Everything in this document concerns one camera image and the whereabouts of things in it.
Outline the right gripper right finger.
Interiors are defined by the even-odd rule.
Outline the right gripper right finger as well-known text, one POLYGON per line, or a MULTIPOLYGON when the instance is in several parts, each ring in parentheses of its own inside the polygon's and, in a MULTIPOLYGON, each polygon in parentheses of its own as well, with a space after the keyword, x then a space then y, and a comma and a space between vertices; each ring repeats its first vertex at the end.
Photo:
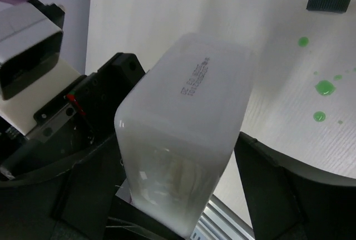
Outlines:
POLYGON ((240 133, 234 147, 255 239, 355 239, 355 179, 240 133))

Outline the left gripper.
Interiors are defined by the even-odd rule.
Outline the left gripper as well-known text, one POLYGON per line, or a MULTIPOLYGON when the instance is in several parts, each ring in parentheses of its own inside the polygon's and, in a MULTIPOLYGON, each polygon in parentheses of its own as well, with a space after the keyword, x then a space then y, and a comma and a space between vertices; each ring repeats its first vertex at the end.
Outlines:
POLYGON ((37 126, 28 136, 25 146, 31 151, 79 152, 19 175, 15 180, 1 181, 1 189, 43 183, 87 163, 106 149, 120 151, 117 135, 113 133, 114 115, 119 104, 144 75, 135 54, 119 52, 96 72, 72 81, 35 112, 37 126), (109 137, 91 145, 106 135, 109 137))

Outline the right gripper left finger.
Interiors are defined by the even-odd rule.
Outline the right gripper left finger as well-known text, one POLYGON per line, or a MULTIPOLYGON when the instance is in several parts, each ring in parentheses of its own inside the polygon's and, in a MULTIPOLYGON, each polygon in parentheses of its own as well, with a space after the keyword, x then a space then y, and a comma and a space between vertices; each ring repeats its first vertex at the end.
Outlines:
POLYGON ((1 239, 180 239, 116 196, 122 167, 35 170, 1 183, 1 239))

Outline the frosted white bottle black cap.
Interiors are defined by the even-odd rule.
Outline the frosted white bottle black cap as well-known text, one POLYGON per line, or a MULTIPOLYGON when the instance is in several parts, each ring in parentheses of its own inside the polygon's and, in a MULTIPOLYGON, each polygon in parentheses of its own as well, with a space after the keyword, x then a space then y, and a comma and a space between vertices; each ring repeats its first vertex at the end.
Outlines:
POLYGON ((132 204, 182 238, 193 232, 231 158, 253 68, 249 47, 189 33, 116 111, 132 204))

